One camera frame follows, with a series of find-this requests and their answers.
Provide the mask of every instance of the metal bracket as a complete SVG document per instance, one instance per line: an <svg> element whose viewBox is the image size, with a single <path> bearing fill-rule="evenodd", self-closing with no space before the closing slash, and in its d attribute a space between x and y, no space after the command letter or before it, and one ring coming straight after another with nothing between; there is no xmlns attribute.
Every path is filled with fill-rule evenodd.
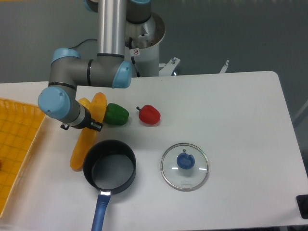
<svg viewBox="0 0 308 231"><path fill-rule="evenodd" d="M167 64L159 64L159 76L171 76L181 59L173 57Z"/></svg>

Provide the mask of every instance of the lid rim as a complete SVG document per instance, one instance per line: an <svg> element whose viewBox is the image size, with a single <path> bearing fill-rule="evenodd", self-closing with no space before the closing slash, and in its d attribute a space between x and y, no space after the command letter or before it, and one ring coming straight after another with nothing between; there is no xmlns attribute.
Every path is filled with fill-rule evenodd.
<svg viewBox="0 0 308 231"><path fill-rule="evenodd" d="M193 187L191 187L191 188L181 188L181 187L178 187L178 186L172 184L172 183L167 179L167 177L165 176L165 173L164 173L164 170L163 170L163 161L164 161L164 158L165 158L165 156L167 155L167 153L168 153L169 151L171 151L172 149L176 148L176 147L184 146L184 145L185 145L185 146L192 147L192 148L198 150L198 151L204 156L204 158L205 158L205 160L206 160L206 163L207 163L207 172L206 172L206 175L205 175L204 179L203 179L198 185L193 186ZM209 162L209 160L208 160L206 154L205 154L200 148L198 148L196 145L193 145L193 144L190 144L190 143L177 143L177 144L172 145L171 147L169 147L169 148L165 151L165 153L163 154L163 156L162 156L162 158L161 158L161 162L160 162L160 171L161 171L161 174L162 174L164 180L165 180L165 181L167 182L167 184L170 185L172 188L174 188L174 189L176 189L176 190L179 190L179 191L182 191L182 192L191 192L191 191L194 191L194 190L199 189L199 188L200 188L202 185L204 185L204 183L206 182L206 180L207 180L207 178L208 178L208 176L209 176L209 173L210 173L210 162Z"/></svg>

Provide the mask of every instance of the blue lid knob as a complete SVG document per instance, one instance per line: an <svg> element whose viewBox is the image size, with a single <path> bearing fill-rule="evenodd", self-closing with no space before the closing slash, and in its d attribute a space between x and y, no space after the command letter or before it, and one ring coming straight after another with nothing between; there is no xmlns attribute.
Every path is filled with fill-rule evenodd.
<svg viewBox="0 0 308 231"><path fill-rule="evenodd" d="M194 156L183 152L178 155L177 164L180 168L191 169L194 166Z"/></svg>

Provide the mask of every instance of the saucepan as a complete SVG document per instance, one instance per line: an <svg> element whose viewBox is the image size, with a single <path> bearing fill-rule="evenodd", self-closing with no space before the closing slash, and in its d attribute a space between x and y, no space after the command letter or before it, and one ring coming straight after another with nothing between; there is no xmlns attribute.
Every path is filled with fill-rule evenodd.
<svg viewBox="0 0 308 231"><path fill-rule="evenodd" d="M105 140L94 145L87 153L83 173L99 195L92 231L101 231L111 195L127 189L136 176L136 157L132 149L118 140Z"/></svg>

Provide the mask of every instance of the green bell pepper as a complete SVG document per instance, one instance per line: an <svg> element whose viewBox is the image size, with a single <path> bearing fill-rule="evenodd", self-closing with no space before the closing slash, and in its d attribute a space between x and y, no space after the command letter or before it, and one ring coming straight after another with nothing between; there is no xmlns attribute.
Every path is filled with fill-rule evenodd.
<svg viewBox="0 0 308 231"><path fill-rule="evenodd" d="M124 125L128 121L129 112L115 103L109 103L103 122L109 125Z"/></svg>

